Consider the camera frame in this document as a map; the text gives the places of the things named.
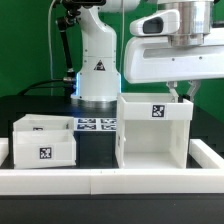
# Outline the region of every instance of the open box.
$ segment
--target open box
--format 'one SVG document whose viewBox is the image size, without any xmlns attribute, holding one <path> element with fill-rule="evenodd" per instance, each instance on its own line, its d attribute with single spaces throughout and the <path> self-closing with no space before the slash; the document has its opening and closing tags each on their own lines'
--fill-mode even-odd
<svg viewBox="0 0 224 224">
<path fill-rule="evenodd" d="M 120 168 L 186 168 L 193 103 L 172 94 L 121 94 L 116 157 Z"/>
<path fill-rule="evenodd" d="M 13 123 L 14 131 L 74 130 L 74 118 L 67 116 L 51 116 L 26 114 Z"/>
<path fill-rule="evenodd" d="M 13 132 L 14 168 L 74 166 L 76 142 L 70 130 Z"/>
</svg>

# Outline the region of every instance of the green wall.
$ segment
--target green wall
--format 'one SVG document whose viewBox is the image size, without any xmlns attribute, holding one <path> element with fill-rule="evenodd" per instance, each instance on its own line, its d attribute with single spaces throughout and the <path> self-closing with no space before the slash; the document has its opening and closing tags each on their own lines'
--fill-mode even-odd
<svg viewBox="0 0 224 224">
<path fill-rule="evenodd" d="M 0 1 L 0 96 L 17 94 L 20 90 L 35 82 L 50 79 L 47 16 L 51 0 L 7 0 Z M 150 15 L 155 5 L 142 2 L 134 12 L 126 13 L 125 43 L 131 38 L 129 23 L 137 18 Z M 64 15 L 64 9 L 58 7 L 52 14 L 52 44 L 54 55 L 54 77 L 65 74 L 65 61 L 58 30 L 54 21 Z M 214 20 L 224 20 L 224 0 L 214 7 Z M 121 14 L 101 14 L 105 23 L 112 26 L 118 36 L 117 68 L 120 64 Z M 81 36 L 77 25 L 69 31 L 74 68 L 81 68 Z M 186 93 L 187 82 L 180 82 L 179 93 Z M 125 92 L 167 92 L 165 83 L 130 85 L 122 79 L 122 91 Z M 195 103 L 224 122 L 224 79 L 204 80 Z M 32 91 L 29 94 L 50 94 L 46 90 Z"/>
</svg>

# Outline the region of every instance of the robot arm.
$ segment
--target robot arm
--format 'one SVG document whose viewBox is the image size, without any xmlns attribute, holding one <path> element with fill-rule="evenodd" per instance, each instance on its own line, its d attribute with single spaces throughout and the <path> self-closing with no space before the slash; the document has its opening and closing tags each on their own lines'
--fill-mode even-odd
<svg viewBox="0 0 224 224">
<path fill-rule="evenodd" d="M 72 60 L 67 38 L 64 37 L 65 29 L 77 22 L 81 27 L 83 40 L 83 65 L 81 71 L 76 74 L 76 91 L 72 94 L 73 101 L 85 104 L 88 102 L 113 104 L 116 101 L 121 85 L 120 74 L 116 69 L 117 37 L 115 31 L 99 19 L 98 13 L 99 11 L 121 12 L 122 7 L 130 11 L 135 9 L 139 2 L 140 0 L 108 0 L 103 5 L 105 1 L 99 1 L 97 4 L 90 1 L 62 1 L 67 13 L 66 17 L 62 17 L 62 26 L 59 28 L 62 27 L 60 31 L 67 49 L 65 56 L 71 75 L 74 72 L 71 68 Z"/>
<path fill-rule="evenodd" d="M 211 29 L 213 1 L 156 2 L 154 15 L 130 26 L 135 37 L 126 47 L 126 79 L 152 83 L 224 77 L 224 27 Z"/>
</svg>

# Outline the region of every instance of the white box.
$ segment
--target white box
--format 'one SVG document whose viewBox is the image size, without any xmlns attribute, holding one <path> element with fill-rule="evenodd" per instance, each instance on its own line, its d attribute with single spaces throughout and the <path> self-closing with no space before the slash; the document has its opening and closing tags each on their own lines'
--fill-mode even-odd
<svg viewBox="0 0 224 224">
<path fill-rule="evenodd" d="M 72 166 L 76 142 L 70 130 L 13 132 L 14 168 Z"/>
<path fill-rule="evenodd" d="M 46 131 L 65 130 L 74 131 L 74 118 L 66 116 L 27 114 L 14 122 L 14 131 Z"/>
<path fill-rule="evenodd" d="M 186 168 L 193 103 L 171 94 L 120 94 L 116 158 L 120 168 Z"/>
<path fill-rule="evenodd" d="M 0 166 L 9 154 L 8 138 L 0 138 Z"/>
</svg>

